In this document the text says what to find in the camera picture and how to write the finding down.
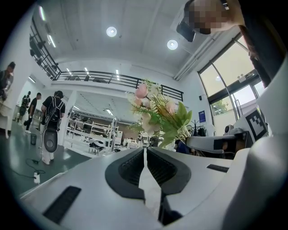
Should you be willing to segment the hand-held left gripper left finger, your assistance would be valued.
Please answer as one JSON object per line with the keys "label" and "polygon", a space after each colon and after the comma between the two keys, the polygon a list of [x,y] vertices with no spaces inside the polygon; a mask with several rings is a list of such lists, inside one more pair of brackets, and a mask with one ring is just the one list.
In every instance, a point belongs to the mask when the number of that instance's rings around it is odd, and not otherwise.
{"label": "hand-held left gripper left finger", "polygon": [[42,230],[158,230],[139,187],[143,148],[90,159],[24,193]]}

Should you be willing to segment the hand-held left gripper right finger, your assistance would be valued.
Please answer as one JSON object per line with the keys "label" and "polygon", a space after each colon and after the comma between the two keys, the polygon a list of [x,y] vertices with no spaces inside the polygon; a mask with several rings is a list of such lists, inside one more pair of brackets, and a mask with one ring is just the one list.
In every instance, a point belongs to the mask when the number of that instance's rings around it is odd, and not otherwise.
{"label": "hand-held left gripper right finger", "polygon": [[212,196],[232,161],[147,149],[147,166],[160,187],[158,217],[149,230],[221,230],[228,196]]}

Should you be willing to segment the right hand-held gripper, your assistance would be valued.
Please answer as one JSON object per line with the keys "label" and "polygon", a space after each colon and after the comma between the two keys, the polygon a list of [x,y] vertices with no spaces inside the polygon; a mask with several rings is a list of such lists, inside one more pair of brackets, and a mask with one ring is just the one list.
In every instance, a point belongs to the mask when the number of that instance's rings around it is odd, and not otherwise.
{"label": "right hand-held gripper", "polygon": [[242,115],[233,125],[225,127],[225,136],[197,137],[186,139],[187,147],[214,154],[233,153],[250,148],[262,137],[268,136],[268,128],[258,109]]}

